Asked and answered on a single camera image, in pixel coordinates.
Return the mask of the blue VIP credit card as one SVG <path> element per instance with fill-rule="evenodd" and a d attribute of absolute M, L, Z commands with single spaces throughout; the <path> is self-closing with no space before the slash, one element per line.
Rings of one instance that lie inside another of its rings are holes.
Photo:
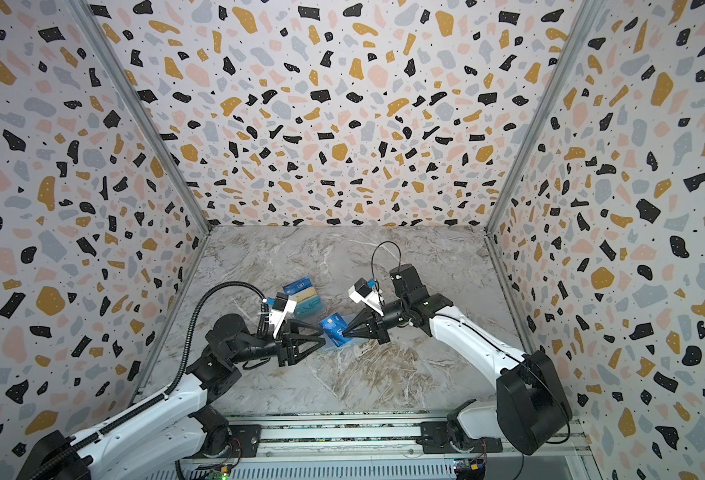
<path fill-rule="evenodd" d="M 334 313 L 318 322 L 318 327 L 322 329 L 322 332 L 324 332 L 330 344 L 336 348 L 345 346 L 352 341 L 352 338 L 344 336 L 344 330 L 348 328 L 348 323 L 346 323 L 344 317 L 338 313 Z"/>

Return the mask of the teal VIP credit card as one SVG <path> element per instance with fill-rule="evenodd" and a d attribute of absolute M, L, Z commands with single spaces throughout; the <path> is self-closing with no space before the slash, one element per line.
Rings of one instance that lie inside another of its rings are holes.
<path fill-rule="evenodd" d="M 326 312 L 324 309 L 324 303 L 320 297 L 308 298 L 302 302 L 296 304 L 296 309 L 294 310 L 294 317 L 296 319 L 305 320 L 322 317 Z"/>

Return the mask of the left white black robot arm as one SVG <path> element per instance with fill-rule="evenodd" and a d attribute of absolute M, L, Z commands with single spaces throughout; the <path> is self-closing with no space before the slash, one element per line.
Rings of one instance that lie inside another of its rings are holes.
<path fill-rule="evenodd" d="M 222 316 L 206 334 L 202 355 L 179 382 L 124 410 L 112 420 L 64 436 L 56 431 L 30 450 L 20 479 L 138 479 L 194 454 L 249 456 L 260 430 L 236 432 L 214 409 L 240 380 L 240 368 L 271 359 L 297 364 L 326 343 L 318 326 L 288 320 L 277 338 L 248 332 L 236 314 Z"/>

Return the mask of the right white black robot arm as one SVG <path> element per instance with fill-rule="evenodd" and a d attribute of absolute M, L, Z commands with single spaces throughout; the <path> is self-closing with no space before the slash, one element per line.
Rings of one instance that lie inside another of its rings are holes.
<path fill-rule="evenodd" d="M 427 449 L 477 452 L 484 441 L 507 440 L 518 452 L 534 454 L 557 434 L 570 431 L 573 412 L 552 359 L 526 353 L 472 322 L 448 297 L 432 294 L 411 264 L 390 272 L 396 298 L 384 302 L 377 280 L 359 279 L 348 296 L 362 311 L 344 330 L 346 338 L 390 342 L 391 330 L 411 326 L 455 350 L 492 384 L 492 402 L 468 400 L 446 421 L 426 425 Z"/>

